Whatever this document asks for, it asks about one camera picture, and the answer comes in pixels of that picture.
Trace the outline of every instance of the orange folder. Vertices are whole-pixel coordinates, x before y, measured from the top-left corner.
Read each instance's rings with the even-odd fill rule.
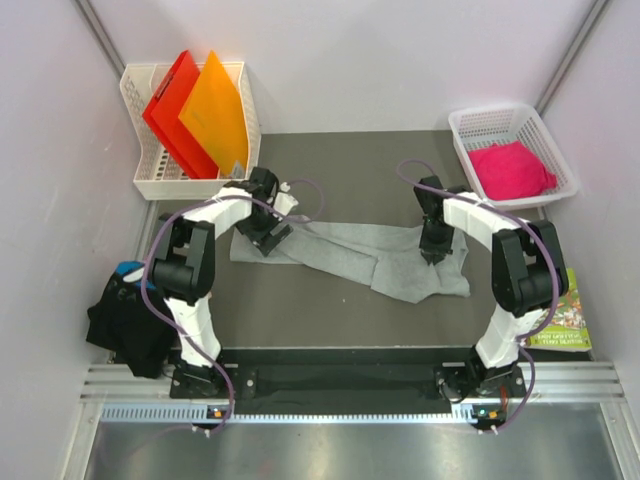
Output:
[[[223,175],[244,177],[249,142],[242,100],[214,52],[209,53],[179,118]]]

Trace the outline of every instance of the black cloth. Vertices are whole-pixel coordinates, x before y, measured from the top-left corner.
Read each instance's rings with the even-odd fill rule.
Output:
[[[132,270],[119,273],[122,265],[111,275],[100,301],[87,310],[90,320],[87,342],[115,351],[136,377],[158,378],[177,332],[146,307],[140,282],[124,281]],[[151,303],[172,318],[158,291],[148,285],[147,292]]]

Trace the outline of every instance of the dark gray table surface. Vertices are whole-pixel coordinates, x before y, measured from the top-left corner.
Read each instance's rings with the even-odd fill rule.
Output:
[[[444,186],[467,183],[447,131],[265,135],[259,164],[282,181],[319,183],[326,196],[322,221],[412,227],[421,224],[421,210],[412,187],[395,173],[405,158],[428,161]],[[426,174],[419,166],[407,172],[416,179]],[[300,212],[313,214],[316,192],[294,188]],[[185,204],[162,202],[161,211]],[[469,238],[463,273],[471,297],[433,296],[412,305],[305,266],[232,263],[231,236],[216,246],[211,300],[223,346],[471,345],[495,307],[489,252]]]

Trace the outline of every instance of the green book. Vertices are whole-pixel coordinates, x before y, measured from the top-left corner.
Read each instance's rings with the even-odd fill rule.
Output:
[[[567,276],[569,277],[569,291],[560,297],[558,309],[549,326],[527,340],[529,348],[566,352],[591,350],[591,339],[582,314],[576,274],[572,268],[567,269]],[[548,313],[549,310],[545,310],[542,316],[536,320],[536,327],[544,321]]]

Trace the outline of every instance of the red folder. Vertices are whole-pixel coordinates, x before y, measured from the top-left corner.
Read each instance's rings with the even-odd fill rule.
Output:
[[[217,178],[218,166],[178,119],[199,75],[185,50],[160,82],[142,118],[189,178]]]

